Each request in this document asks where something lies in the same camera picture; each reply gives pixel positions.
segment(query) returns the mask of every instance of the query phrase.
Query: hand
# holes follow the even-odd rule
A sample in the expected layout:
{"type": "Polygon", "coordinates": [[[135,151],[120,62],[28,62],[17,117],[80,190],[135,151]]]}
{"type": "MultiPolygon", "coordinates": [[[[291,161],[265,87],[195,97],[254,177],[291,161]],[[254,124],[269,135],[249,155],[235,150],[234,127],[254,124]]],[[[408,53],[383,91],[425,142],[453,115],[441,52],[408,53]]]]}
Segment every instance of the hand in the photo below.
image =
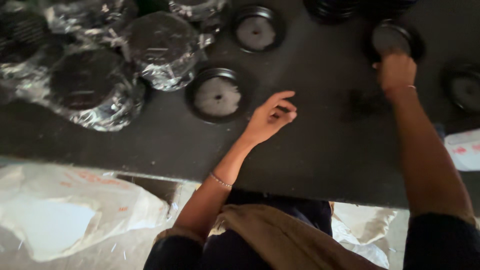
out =
{"type": "Polygon", "coordinates": [[[417,65],[402,51],[390,51],[382,56],[382,63],[375,63],[378,82],[389,96],[392,92],[414,85],[417,65]]]}
{"type": "Polygon", "coordinates": [[[284,100],[295,95],[294,91],[284,91],[273,94],[262,106],[253,113],[247,128],[239,140],[244,140],[253,146],[268,140],[284,125],[297,117],[297,107],[284,100]]]}

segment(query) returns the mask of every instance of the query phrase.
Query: brown cloth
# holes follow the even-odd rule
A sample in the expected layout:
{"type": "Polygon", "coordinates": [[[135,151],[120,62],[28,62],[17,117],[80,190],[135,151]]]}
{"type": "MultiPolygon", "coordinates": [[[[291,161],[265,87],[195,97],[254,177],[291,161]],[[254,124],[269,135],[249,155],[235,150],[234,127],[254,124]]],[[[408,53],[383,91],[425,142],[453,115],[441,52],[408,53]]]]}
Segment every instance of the brown cloth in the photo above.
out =
{"type": "MultiPolygon", "coordinates": [[[[266,205],[225,205],[214,231],[234,230],[273,269],[380,270],[340,245],[329,235],[266,205]]],[[[157,238],[188,237],[192,233],[172,228],[157,238]]]]}

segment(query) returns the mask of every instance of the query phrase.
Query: black table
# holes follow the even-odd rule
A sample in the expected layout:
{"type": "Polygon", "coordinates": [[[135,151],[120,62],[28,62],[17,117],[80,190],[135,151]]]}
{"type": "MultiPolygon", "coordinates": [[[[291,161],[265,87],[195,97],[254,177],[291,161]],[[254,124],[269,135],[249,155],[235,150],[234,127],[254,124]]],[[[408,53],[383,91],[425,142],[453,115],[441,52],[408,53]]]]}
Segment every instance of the black table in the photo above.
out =
{"type": "MultiPolygon", "coordinates": [[[[235,6],[246,3],[235,1],[235,6]]],[[[249,78],[254,94],[243,117],[227,124],[204,123],[188,111],[183,91],[158,92],[130,126],[101,133],[17,102],[0,108],[0,155],[201,182],[241,134],[253,109],[272,93],[293,89],[297,119],[252,151],[235,186],[406,207],[394,118],[361,50],[372,24],[358,16],[342,25],[319,25],[300,0],[262,3],[288,24],[281,47],[246,53],[226,31],[208,48],[212,66],[230,67],[249,78]]],[[[447,61],[480,63],[479,12],[478,0],[421,0],[402,17],[427,46],[416,83],[421,102],[430,119],[445,124],[450,133],[480,127],[480,118],[467,118],[439,86],[447,61]]],[[[480,211],[480,173],[462,176],[480,211]]]]}

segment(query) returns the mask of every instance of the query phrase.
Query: silver bracelet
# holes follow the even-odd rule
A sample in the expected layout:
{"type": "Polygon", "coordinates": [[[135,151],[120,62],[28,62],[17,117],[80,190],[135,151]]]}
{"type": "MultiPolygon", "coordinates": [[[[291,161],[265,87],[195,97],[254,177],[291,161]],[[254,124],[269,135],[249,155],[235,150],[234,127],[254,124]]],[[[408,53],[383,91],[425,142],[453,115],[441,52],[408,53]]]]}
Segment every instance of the silver bracelet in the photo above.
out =
{"type": "Polygon", "coordinates": [[[224,186],[227,186],[227,187],[232,187],[232,185],[230,184],[226,184],[224,183],[222,180],[218,179],[218,177],[216,177],[213,172],[210,173],[210,176],[215,179],[215,181],[219,182],[220,184],[224,185],[224,186]]]}

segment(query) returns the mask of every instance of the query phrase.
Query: dark clothing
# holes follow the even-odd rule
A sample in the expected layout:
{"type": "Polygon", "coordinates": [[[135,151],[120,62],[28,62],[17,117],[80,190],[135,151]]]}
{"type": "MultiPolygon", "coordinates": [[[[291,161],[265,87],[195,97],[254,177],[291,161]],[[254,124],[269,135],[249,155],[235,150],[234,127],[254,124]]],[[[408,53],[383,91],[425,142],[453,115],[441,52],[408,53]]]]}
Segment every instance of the dark clothing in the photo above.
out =
{"type": "MultiPolygon", "coordinates": [[[[235,191],[228,204],[266,204],[332,235],[328,202],[235,191]]],[[[202,247],[182,236],[156,242],[144,269],[271,269],[233,230],[208,238],[202,247]]],[[[480,233],[456,217],[425,214],[410,220],[404,269],[480,269],[480,233]]]]}

